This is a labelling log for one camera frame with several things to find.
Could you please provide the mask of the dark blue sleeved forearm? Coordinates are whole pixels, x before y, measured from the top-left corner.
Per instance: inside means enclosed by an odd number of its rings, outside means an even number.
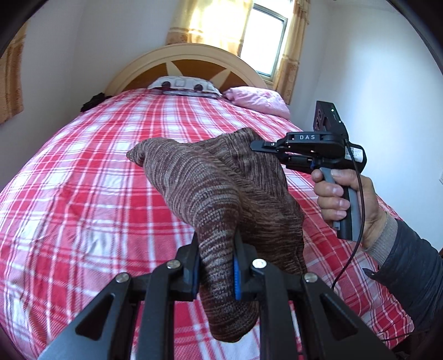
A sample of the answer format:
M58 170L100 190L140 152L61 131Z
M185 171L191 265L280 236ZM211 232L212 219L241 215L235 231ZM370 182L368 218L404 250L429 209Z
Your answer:
M442 320L442 258L405 222L387 215L378 238L365 249L378 265L365 273L400 303L417 331Z

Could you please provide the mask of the person's right hand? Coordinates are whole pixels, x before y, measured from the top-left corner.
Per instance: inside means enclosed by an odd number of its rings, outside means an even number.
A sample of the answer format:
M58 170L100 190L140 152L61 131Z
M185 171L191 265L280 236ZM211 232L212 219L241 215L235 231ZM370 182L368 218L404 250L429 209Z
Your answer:
M387 221L387 214L378 203L372 180L366 176L358 178L358 174L351 169L332 169L331 175L335 181L334 184L325 181L319 169L314 170L311 174L315 183L314 192L318 196L317 204L321 209L321 216L330 226L334 221L344 219L346 211L350 208L350 202L344 198L344 187L350 187L359 192L358 180L360 180L366 214L362 246L369 249L382 234Z

